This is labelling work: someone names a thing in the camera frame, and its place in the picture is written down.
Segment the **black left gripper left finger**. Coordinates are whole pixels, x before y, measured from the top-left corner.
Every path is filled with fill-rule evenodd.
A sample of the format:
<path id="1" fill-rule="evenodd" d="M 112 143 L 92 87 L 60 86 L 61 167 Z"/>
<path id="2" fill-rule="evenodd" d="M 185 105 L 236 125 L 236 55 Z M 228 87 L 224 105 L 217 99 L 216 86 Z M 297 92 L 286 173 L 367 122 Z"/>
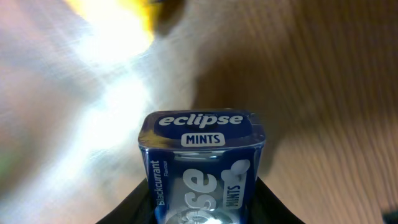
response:
<path id="1" fill-rule="evenodd" d="M 144 179 L 114 210 L 96 224 L 155 224 L 155 208 Z"/>

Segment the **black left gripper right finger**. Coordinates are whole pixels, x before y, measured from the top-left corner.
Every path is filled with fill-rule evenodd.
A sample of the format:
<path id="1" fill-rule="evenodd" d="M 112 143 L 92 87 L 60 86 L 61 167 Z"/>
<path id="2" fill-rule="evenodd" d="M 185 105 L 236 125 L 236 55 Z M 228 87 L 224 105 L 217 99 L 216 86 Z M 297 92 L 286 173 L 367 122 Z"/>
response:
<path id="1" fill-rule="evenodd" d="M 251 224 L 304 224 L 258 177 L 251 200 Z"/>

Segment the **blue Eclipse mints tin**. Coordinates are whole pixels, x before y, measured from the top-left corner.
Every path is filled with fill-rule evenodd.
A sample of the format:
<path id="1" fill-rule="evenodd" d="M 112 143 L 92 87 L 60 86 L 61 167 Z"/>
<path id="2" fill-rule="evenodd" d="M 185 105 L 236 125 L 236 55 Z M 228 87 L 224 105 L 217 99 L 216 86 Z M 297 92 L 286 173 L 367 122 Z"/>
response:
<path id="1" fill-rule="evenodd" d="M 138 137 L 158 223 L 246 223 L 266 135 L 245 110 L 158 111 Z"/>

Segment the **yellow Mentos gum bottle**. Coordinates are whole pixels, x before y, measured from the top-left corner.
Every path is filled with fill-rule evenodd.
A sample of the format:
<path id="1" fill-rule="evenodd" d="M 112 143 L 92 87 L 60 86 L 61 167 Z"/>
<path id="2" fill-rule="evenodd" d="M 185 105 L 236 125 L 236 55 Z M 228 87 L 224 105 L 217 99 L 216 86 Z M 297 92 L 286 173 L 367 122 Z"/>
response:
<path id="1" fill-rule="evenodd" d="M 89 63 L 121 63 L 144 53 L 183 17 L 185 0 L 65 0 L 88 26 L 77 52 Z"/>

